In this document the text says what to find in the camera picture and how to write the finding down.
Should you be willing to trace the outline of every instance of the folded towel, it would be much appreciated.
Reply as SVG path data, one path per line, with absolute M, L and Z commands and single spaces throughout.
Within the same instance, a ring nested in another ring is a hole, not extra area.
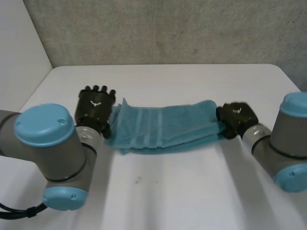
M 105 144 L 122 153 L 179 152 L 223 139 L 215 102 L 163 108 L 132 107 L 123 99 L 109 119 L 112 137 Z

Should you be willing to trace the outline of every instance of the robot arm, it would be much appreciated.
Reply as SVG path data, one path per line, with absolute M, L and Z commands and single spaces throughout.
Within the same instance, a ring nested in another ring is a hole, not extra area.
M 240 135 L 252 155 L 286 192 L 307 189 L 307 93 L 285 96 L 273 131 L 259 124 L 246 103 L 224 104 L 216 110 L 226 125 L 224 136 Z
M 59 104 L 35 106 L 22 114 L 0 110 L 0 155 L 38 166 L 47 179 L 47 207 L 76 210 L 86 201 L 101 134 L 111 134 L 107 120 L 115 102 L 114 90 L 98 90 L 87 86 L 80 92 L 76 127 Z

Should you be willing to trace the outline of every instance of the white table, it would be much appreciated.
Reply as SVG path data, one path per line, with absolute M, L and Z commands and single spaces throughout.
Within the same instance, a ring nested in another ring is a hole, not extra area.
M 58 103 L 74 114 L 79 91 L 107 85 L 134 106 L 245 101 L 272 129 L 279 105 L 298 88 L 273 65 L 76 66 L 51 71 L 23 107 Z M 0 201 L 41 202 L 46 181 L 30 162 L 0 158 Z M 0 220 L 1 230 L 302 230 L 307 192 L 286 194 L 241 146 L 225 140 L 165 155 L 122 156 L 101 147 L 86 206 Z

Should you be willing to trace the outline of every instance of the black cable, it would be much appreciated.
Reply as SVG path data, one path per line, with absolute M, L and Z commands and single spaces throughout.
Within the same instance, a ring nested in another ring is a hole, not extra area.
M 8 211 L 8 212 L 0 212 L 0 219 L 21 219 L 21 218 L 31 218 L 35 217 L 37 213 L 44 211 L 47 206 L 43 203 L 36 207 L 28 208 L 27 210 L 20 210 L 14 209 L 5 206 L 4 204 L 0 203 L 0 208 Z

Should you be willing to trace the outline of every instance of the white wall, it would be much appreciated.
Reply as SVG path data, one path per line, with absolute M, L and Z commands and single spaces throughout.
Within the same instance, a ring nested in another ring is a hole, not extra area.
M 52 70 L 22 0 L 0 0 L 0 110 L 19 111 Z

